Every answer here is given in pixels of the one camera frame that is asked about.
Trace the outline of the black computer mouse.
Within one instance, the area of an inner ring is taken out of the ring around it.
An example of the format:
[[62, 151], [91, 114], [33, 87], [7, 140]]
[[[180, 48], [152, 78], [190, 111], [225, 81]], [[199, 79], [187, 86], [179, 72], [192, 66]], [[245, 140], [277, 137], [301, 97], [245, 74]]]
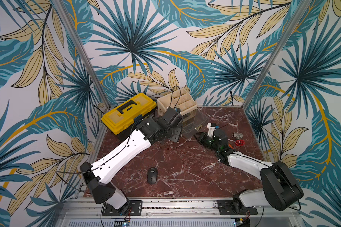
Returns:
[[158, 170], [156, 167], [151, 167], [147, 172], [147, 182], [150, 185], [156, 184], [158, 178]]

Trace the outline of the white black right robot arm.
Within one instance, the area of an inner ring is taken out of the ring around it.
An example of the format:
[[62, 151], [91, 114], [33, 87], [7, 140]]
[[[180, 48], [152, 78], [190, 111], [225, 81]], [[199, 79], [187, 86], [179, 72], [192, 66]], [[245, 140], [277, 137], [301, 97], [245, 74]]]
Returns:
[[233, 149], [221, 129], [211, 133], [198, 132], [195, 138], [200, 145], [213, 151], [219, 162], [238, 168], [261, 181], [262, 188], [244, 190], [233, 196], [234, 212], [241, 214], [257, 206], [271, 206], [284, 211], [294, 203], [300, 204], [304, 192], [285, 163], [262, 161]]

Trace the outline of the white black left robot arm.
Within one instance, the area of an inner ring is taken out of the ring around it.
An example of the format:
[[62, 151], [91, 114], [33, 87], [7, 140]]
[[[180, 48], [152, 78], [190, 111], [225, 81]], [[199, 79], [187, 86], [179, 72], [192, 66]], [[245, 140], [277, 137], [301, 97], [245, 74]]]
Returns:
[[176, 116], [172, 120], [164, 117], [157, 120], [144, 119], [136, 124], [129, 137], [108, 155], [92, 164], [84, 162], [80, 166], [80, 172], [95, 203], [105, 203], [116, 211], [125, 213], [129, 207], [129, 199], [112, 184], [111, 180], [122, 167], [154, 143], [178, 140], [182, 122], [181, 116]]

